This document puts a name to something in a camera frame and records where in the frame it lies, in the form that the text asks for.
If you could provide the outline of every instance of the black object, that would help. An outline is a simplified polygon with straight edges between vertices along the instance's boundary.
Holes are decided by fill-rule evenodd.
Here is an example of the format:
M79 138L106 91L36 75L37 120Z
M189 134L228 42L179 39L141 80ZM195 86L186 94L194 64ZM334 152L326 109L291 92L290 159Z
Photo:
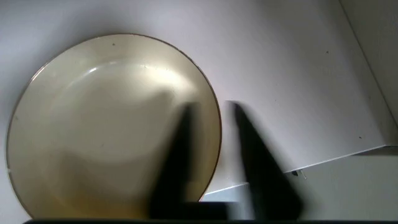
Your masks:
M232 103L232 106L246 180L252 195L254 222L295 222L303 210L301 199L279 169L243 107L237 103ZM148 209L151 220L31 220L27 223L230 222L226 221L228 214L225 203L184 201L185 185L191 169L194 109L193 105L186 106L170 143L169 154L150 198Z

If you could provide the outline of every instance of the ceramic plate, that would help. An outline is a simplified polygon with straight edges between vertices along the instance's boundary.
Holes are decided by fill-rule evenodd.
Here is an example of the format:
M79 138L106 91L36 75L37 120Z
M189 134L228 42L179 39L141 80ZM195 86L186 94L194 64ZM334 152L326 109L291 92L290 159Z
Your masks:
M32 78L9 128L7 163L34 218L145 217L182 105L197 102L187 200L199 200L221 144L217 100L181 51L142 35L78 44Z

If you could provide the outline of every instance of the plate rim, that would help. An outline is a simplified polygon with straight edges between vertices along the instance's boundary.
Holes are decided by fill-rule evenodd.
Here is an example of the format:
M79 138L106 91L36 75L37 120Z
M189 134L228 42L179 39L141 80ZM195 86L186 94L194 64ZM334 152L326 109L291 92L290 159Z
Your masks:
M222 127L222 118L221 118L220 106L219 106L219 104L218 104L218 99L217 99L216 93L215 93L215 91L214 91L214 89L213 89L213 86L211 85L209 79L207 78L207 76L205 75L205 73L202 71L202 69L192 60L192 58L190 58L186 53L184 53L184 52L183 52L182 50L180 50L178 47L176 47L176 46L174 46L174 45L172 45L172 44L170 44L170 43L168 43L168 42L166 42L166 41L164 41L164 40L161 40L161 39L158 39L158 38L156 38L156 37L153 37L153 36L149 36L149 35L145 35L145 34L136 34L136 33L123 33L123 32L122 32L122 33L115 33L115 34L99 35L99 36L95 36L95 37L91 37L91 38L82 40L82 41L78 42L77 44L73 44L73 45L67 47L65 50L62 50L62 51L61 51L59 54L57 54L56 56L54 56L54 57L52 57L51 59L49 59L48 61L46 61L46 62L44 63L44 65L42 65L42 66L34 73L34 75L32 76L32 78L30 78L30 80L27 82L27 84L23 87L23 89L22 89L20 95L19 95L18 98L17 98L17 101L16 101L16 103L15 103L15 105L14 105L14 108L12 109L10 121L9 121L8 128L7 128L6 148L5 148L5 153L6 153L6 166L7 166L7 170L8 170L7 176L8 176L8 179L9 179L10 183L11 183L12 191L14 192L15 196L17 197L17 200L18 200L19 204L22 206L22 208L25 210L25 212L26 212L26 213L28 214L28 216L30 216L31 218L35 218L35 217L34 217L33 214L27 209L27 206L22 202L20 195L17 193L17 191L16 191L16 189L15 189L15 187L14 187L14 182L13 182L13 180L12 180L12 175L10 174L10 165L9 165L9 136L10 136L10 130L11 130L11 126L12 126L12 120L13 120L13 118L14 118L14 115L15 115L15 112L16 112L16 110L17 110L17 107L19 106L19 103L21 102L22 97L25 95L25 92L26 92L27 88L29 87L29 85L35 80L35 78L40 74L40 72L41 72L43 69L46 68L46 66L47 66L50 62L52 62L52 61L53 61L54 59L56 59L58 56L60 56L61 54L63 54L63 53L66 52L67 50L73 48L74 46L80 45L80 44L82 44L82 43L84 43L84 42L91 41L91 40L94 40L94 39L99 39L99 38L102 38L102 37L109 37L109 36L113 36L113 35L133 35L133 36L135 35L135 36L139 36L139 37L145 37L145 38L149 38L149 39L152 39L152 40L156 40L156 41L159 41L159 42L161 42L161 43L163 43L163 44L166 44L166 45L168 45L169 47L172 47L173 49L175 49L175 50L177 50L178 52L180 52L183 56L185 56L185 57L186 57L192 64L194 64L194 66L199 70L199 72L201 73L201 75L203 76L203 78L205 78L205 80L206 80L208 86L210 87L211 93L213 94L213 97L214 97L215 103L216 103L216 107L217 107L218 120L220 121L220 123L219 123L219 125L220 125L220 143L219 143L219 146L218 146L218 153L217 153L216 163L215 163L215 166L214 166L214 168L213 168L213 172L211 173L209 182L207 183L207 185L206 185L206 187L205 187L203 193L201 194L201 197L197 200L198 202L205 196L205 193L206 193L207 189L209 188L211 181L213 180L213 177L214 177L214 174L215 174L215 172L216 172L216 168L217 168L217 166L218 166L218 162L219 162L219 159L220 159L220 154L221 154L221 144L222 144L222 142L223 142L223 127Z

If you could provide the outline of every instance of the plate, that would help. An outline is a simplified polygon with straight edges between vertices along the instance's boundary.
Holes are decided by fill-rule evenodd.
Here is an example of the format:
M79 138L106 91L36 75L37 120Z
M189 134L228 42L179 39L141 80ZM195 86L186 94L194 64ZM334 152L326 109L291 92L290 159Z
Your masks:
M204 194L218 161L221 117L201 70L152 37L78 44L43 66L17 104L7 139L14 191L34 218L144 218L184 104L196 102L186 198Z

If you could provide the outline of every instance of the white table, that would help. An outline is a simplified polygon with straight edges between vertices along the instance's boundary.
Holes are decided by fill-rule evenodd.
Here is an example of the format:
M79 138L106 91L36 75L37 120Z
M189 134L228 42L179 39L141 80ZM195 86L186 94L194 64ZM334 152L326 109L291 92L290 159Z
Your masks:
M338 1L3 1L0 21L0 219L8 223L28 219L5 168L13 107L45 62L100 35L162 39L204 71L223 120L209 191L243 181L227 100L249 106L284 171L396 143Z

